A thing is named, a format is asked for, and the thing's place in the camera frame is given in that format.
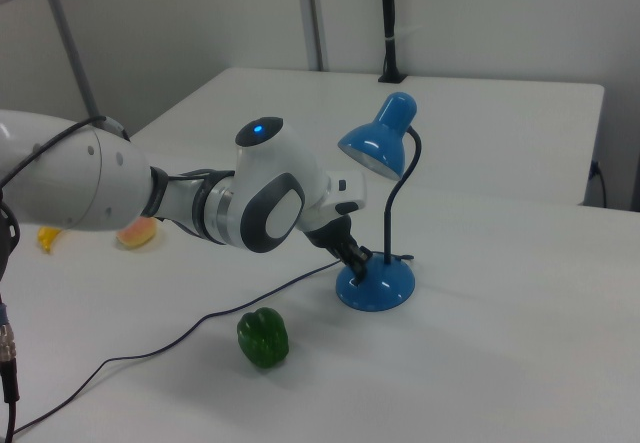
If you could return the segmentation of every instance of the connector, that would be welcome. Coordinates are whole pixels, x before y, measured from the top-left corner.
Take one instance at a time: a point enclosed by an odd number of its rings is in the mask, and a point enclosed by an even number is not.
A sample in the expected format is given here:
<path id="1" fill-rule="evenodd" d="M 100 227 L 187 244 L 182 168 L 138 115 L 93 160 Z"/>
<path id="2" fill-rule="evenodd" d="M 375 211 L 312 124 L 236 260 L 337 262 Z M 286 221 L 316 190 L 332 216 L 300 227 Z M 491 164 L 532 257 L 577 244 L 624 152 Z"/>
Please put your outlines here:
<path id="1" fill-rule="evenodd" d="M 0 326 L 0 363 L 16 359 L 16 344 L 9 323 Z"/>
<path id="2" fill-rule="evenodd" d="M 596 175 L 600 174 L 600 163 L 595 160 L 591 160 L 591 166 L 589 167 L 589 181 L 593 180 Z"/>
<path id="3" fill-rule="evenodd" d="M 7 305 L 0 304 L 0 378 L 5 403 L 15 403 L 20 399 L 18 392 L 18 370 L 16 365 L 16 344 L 13 329 L 7 318 Z"/>

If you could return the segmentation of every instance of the green bell pepper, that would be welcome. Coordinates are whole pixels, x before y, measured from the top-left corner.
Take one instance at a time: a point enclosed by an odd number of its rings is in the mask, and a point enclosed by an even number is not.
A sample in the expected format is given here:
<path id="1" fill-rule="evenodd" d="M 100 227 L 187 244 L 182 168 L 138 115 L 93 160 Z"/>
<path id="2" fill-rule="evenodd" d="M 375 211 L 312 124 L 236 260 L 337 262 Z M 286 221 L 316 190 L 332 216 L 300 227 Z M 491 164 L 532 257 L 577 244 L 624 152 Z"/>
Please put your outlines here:
<path id="1" fill-rule="evenodd" d="M 238 322 L 238 343 L 245 356 L 260 368 L 271 368 L 289 353 L 284 320 L 272 308 L 245 313 Z"/>

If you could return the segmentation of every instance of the lamp neck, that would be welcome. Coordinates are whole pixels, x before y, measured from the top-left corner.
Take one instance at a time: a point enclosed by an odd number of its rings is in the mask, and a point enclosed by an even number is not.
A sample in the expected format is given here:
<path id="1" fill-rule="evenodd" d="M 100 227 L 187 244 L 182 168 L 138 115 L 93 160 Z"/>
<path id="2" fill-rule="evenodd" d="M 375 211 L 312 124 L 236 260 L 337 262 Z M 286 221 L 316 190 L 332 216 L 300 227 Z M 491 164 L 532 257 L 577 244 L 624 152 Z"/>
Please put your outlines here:
<path id="1" fill-rule="evenodd" d="M 400 188 L 402 188 L 402 185 L 404 185 L 405 181 L 407 181 L 411 176 L 411 173 L 413 173 L 413 170 L 415 170 L 418 165 L 418 160 L 422 153 L 422 141 L 420 140 L 420 136 L 416 130 L 414 130 L 412 126 L 409 126 L 409 128 L 407 128 L 407 133 L 411 135 L 415 142 L 413 159 L 411 160 L 407 171 L 405 171 L 402 178 L 400 178 L 400 181 L 398 181 L 398 183 L 393 187 L 393 190 L 391 190 L 389 198 L 387 198 L 387 204 L 384 208 L 384 263 L 386 265 L 391 263 L 391 206 L 393 205 L 393 200 L 400 191 Z"/>

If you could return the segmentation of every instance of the white wall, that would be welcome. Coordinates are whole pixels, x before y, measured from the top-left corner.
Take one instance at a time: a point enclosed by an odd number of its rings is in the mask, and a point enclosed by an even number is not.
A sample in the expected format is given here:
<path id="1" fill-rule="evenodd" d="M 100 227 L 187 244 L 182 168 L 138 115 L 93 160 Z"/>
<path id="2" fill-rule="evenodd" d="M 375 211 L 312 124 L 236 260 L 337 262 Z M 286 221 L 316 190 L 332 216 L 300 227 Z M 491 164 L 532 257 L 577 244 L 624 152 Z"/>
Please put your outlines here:
<path id="1" fill-rule="evenodd" d="M 0 108 L 86 117 L 47 0 L 0 0 Z"/>
<path id="2" fill-rule="evenodd" d="M 61 2 L 100 112 L 131 132 L 228 67 L 310 67 L 300 0 Z"/>
<path id="3" fill-rule="evenodd" d="M 328 69 L 379 73 L 381 0 L 320 5 Z M 396 0 L 396 10 L 398 61 L 410 74 L 602 84 L 595 156 L 609 206 L 629 208 L 640 150 L 640 0 Z M 590 199 L 599 204 L 599 195 Z"/>

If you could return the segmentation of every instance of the lamp shade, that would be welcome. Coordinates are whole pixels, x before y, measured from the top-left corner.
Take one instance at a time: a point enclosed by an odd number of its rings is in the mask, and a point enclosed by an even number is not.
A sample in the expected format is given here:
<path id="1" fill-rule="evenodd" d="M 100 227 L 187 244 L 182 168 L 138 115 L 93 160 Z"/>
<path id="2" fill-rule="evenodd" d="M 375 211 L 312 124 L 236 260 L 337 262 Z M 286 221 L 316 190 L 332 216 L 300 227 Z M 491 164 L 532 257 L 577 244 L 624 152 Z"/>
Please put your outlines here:
<path id="1" fill-rule="evenodd" d="M 379 175 L 399 180 L 404 173 L 402 137 L 416 115 L 415 100 L 406 93 L 389 95 L 373 122 L 347 133 L 338 147 Z"/>

